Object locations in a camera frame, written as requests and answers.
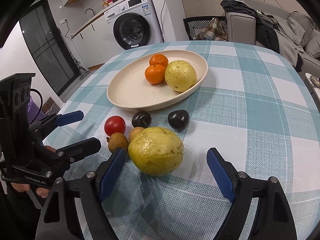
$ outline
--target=orange fruit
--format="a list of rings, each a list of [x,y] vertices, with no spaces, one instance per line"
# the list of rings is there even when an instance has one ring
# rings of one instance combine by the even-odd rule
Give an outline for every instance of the orange fruit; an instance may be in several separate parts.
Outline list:
[[[165,67],[162,65],[151,65],[144,72],[146,80],[153,85],[160,84],[164,81]]]
[[[167,67],[167,65],[169,64],[169,60],[167,59],[166,56],[164,56],[162,54],[155,54],[151,57],[149,64],[150,64],[150,66],[162,65],[164,67]]]

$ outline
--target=plate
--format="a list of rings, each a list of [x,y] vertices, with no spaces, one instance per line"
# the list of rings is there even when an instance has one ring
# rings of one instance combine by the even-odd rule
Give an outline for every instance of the plate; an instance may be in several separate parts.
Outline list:
[[[189,62],[197,73],[196,84],[185,92],[177,92],[166,82],[150,84],[144,77],[150,58],[165,55],[169,63],[175,60]],[[107,97],[111,103],[129,111],[151,111],[173,105],[191,95],[201,85],[208,72],[207,61],[197,53],[187,50],[165,50],[141,57],[125,66],[111,80]]]

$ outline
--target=tomato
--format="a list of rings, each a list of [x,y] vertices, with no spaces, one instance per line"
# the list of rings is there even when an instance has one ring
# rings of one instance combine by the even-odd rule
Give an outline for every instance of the tomato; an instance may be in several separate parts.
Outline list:
[[[120,116],[112,116],[106,120],[104,124],[104,131],[108,136],[111,136],[116,132],[124,133],[125,121]]]

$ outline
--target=washing machine door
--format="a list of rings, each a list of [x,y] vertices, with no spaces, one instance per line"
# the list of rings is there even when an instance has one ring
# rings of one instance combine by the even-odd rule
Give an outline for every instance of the washing machine door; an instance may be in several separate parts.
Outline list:
[[[150,25],[137,13],[125,13],[113,25],[113,34],[124,49],[148,45],[151,37]]]

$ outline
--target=dining table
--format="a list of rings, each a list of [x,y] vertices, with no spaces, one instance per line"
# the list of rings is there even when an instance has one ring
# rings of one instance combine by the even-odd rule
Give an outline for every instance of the dining table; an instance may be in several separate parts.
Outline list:
[[[162,177],[142,173],[131,160],[125,163],[111,196],[102,203],[117,237],[212,240],[231,207],[207,165],[207,151],[215,147],[237,171],[251,178],[278,178],[297,238],[305,240],[320,220],[320,114],[296,70],[266,48],[227,41],[178,41],[114,56],[60,110],[61,114],[81,110],[83,120],[58,127],[44,140],[44,145],[56,149],[91,137],[100,140],[100,151],[72,163],[64,178],[81,178],[111,156],[104,131],[109,117],[125,120],[126,136],[133,128],[135,113],[114,106],[107,98],[112,78],[140,57],[173,49],[198,53],[209,66],[203,83],[189,97],[150,111],[151,126],[171,130],[170,112],[184,109],[189,113],[188,127],[174,131],[184,144],[183,160],[179,168]],[[257,203],[253,198],[240,239],[248,238]],[[83,220],[84,238],[92,239]]]

